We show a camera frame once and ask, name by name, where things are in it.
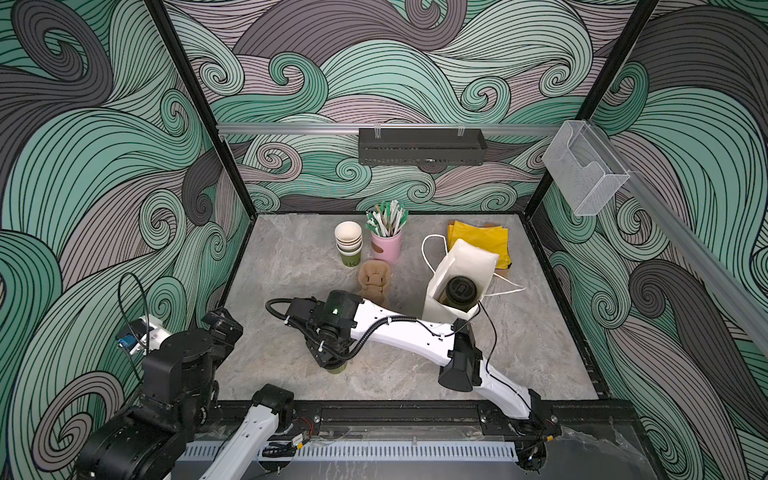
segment wallpaper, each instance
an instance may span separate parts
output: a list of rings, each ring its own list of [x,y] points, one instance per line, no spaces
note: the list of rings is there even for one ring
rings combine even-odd
[[[61,479],[137,385],[121,275],[185,329],[248,218],[142,0],[0,2],[0,84],[2,477]]]
[[[763,308],[766,21],[765,2],[658,15],[594,116]],[[549,261],[612,394],[633,402],[670,478],[764,479],[768,360],[739,319],[628,192],[596,217],[574,217],[554,186],[543,206],[535,227]]]
[[[634,2],[166,0],[219,122],[560,124]],[[551,140],[490,137],[477,167],[364,167],[357,137],[230,135],[264,211],[517,210]]]

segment pink cup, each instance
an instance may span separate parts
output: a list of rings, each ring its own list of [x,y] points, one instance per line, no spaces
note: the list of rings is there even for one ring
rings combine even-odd
[[[394,237],[379,237],[371,232],[372,257],[376,260],[384,260],[392,263],[400,258],[400,244],[402,243],[402,230]]]

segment paper bag handle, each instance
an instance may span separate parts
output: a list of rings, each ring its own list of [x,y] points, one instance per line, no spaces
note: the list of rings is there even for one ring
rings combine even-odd
[[[424,240],[422,240],[422,257],[424,257],[424,261],[426,262],[429,269],[432,271],[432,273],[435,272],[435,269],[432,268],[432,265],[429,264],[429,260],[427,260],[427,254],[424,253],[424,244],[427,243],[427,239],[430,237],[440,237],[442,238],[442,244],[445,247],[445,255],[448,255],[448,242],[445,241],[445,237],[439,233],[433,233],[432,235],[427,235],[424,237]]]
[[[445,255],[448,255],[448,242],[445,241],[445,237],[439,233],[433,233],[431,235],[427,235],[424,237],[424,240],[422,240],[422,257],[424,258],[424,263],[427,264],[429,269],[432,271],[432,273],[435,272],[435,269],[432,268],[432,265],[429,264],[429,260],[427,260],[427,254],[424,253],[424,245],[427,243],[427,239],[430,237],[440,237],[442,238],[442,244],[445,247]],[[494,272],[493,276],[497,276],[498,278],[504,280],[506,283],[509,283],[510,285],[519,286],[520,288],[515,290],[509,290],[508,292],[497,292],[497,293],[486,293],[484,296],[497,296],[497,295],[506,295],[507,293],[515,293],[515,292],[521,292],[525,290],[525,287],[522,285],[518,285],[517,283],[510,282],[509,280],[505,279],[503,276],[499,275],[498,273]]]

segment yellow napkin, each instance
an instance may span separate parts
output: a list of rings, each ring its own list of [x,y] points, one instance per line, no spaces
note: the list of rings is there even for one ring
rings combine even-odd
[[[448,249],[461,238],[466,243],[491,253],[498,253],[496,268],[509,268],[512,263],[507,251],[509,230],[504,227],[473,227],[462,222],[448,225]]]

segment white paper bag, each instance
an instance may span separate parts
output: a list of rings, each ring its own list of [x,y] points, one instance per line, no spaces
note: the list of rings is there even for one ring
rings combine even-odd
[[[436,269],[432,268],[424,253],[424,244],[430,237],[441,237],[443,245],[445,245],[445,257],[443,257]],[[475,283],[478,289],[478,302],[485,296],[503,295],[505,293],[525,290],[524,287],[521,287],[508,292],[487,293],[494,275],[512,285],[519,285],[495,273],[496,263],[498,262],[497,253],[491,253],[482,248],[474,247],[460,238],[456,240],[453,248],[448,252],[448,244],[445,242],[443,235],[427,235],[422,241],[422,256],[429,269],[435,273],[429,281],[429,285],[427,285],[427,294],[424,299],[422,319],[427,322],[453,323],[456,319],[469,320],[478,312],[480,307],[477,303],[468,312],[465,312],[443,305],[437,300],[440,297],[440,293],[445,289],[445,285],[454,276],[466,276]]]

